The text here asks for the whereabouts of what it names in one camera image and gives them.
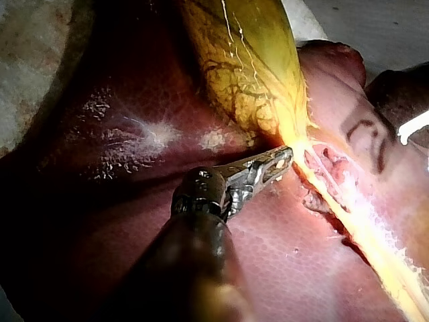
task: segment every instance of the burn mark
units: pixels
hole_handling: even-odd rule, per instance
[[[353,135],[353,133],[359,128],[359,126],[365,126],[365,127],[371,127],[374,126],[374,122],[372,122],[369,119],[362,119],[359,122],[357,122],[357,124],[355,126],[353,126],[346,134],[347,137],[347,141],[351,140],[351,136]]]
[[[387,141],[383,139],[380,144],[379,153],[377,157],[377,171],[378,173],[382,173],[385,169],[385,153],[386,153]]]

